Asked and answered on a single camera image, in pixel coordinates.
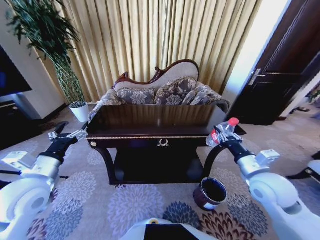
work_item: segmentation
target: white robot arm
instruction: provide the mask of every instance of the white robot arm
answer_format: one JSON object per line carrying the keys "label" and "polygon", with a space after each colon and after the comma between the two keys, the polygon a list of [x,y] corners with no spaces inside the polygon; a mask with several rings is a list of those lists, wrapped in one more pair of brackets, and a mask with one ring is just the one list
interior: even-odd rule
{"label": "white robot arm", "polygon": [[50,204],[50,194],[59,180],[59,166],[68,147],[86,136],[85,128],[60,134],[67,122],[49,133],[49,149],[34,158],[25,151],[11,152],[3,161],[20,171],[23,179],[0,190],[0,240],[24,240],[37,214]]}
{"label": "white robot arm", "polygon": [[242,139],[237,134],[216,130],[221,139],[220,147],[229,149],[234,156],[251,195],[268,212],[279,239],[318,240],[320,217],[306,207],[289,180],[270,172],[269,164],[279,154],[265,150],[255,156],[241,145]]}

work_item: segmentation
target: table drawer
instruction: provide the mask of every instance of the table drawer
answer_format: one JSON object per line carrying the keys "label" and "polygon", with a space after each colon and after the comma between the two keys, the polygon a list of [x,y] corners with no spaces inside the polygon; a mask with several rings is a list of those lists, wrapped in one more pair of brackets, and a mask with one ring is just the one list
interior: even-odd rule
{"label": "table drawer", "polygon": [[206,147],[206,136],[87,138],[92,148]]}

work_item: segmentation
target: door handle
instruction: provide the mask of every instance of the door handle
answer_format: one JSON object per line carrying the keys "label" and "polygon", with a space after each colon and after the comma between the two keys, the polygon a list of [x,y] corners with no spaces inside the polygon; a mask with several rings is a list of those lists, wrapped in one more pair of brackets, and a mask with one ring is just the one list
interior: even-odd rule
{"label": "door handle", "polygon": [[255,72],[254,72],[254,74],[253,74],[250,82],[248,83],[249,86],[252,86],[252,85],[255,83],[257,77],[265,77],[265,76],[266,76],[266,75],[261,75],[261,76],[259,76],[259,73],[260,73],[260,72],[261,72],[261,68],[257,68],[257,69],[255,70]]}
{"label": "door handle", "polygon": [[300,73],[292,73],[292,72],[265,72],[265,75],[301,75]]}

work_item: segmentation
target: drawer handle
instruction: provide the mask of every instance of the drawer handle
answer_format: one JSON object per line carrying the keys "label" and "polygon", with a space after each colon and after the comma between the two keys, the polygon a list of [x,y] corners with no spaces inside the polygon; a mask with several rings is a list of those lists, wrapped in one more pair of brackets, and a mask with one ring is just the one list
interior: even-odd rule
{"label": "drawer handle", "polygon": [[158,147],[169,147],[169,141],[168,139],[165,140],[165,143],[162,143],[162,139],[160,139],[159,144],[157,145]]}

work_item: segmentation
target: bottle label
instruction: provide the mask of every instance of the bottle label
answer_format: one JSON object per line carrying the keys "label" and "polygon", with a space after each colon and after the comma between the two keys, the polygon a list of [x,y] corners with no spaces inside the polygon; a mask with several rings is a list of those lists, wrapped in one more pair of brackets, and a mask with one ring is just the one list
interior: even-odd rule
{"label": "bottle label", "polygon": [[213,141],[214,141],[216,144],[220,144],[219,138],[218,138],[218,133],[216,132],[215,129],[212,130],[212,132],[211,132],[211,137],[212,137]]}
{"label": "bottle label", "polygon": [[212,205],[210,203],[206,203],[204,206],[203,206],[205,209],[208,209],[208,210],[213,210],[216,208],[216,205]]}

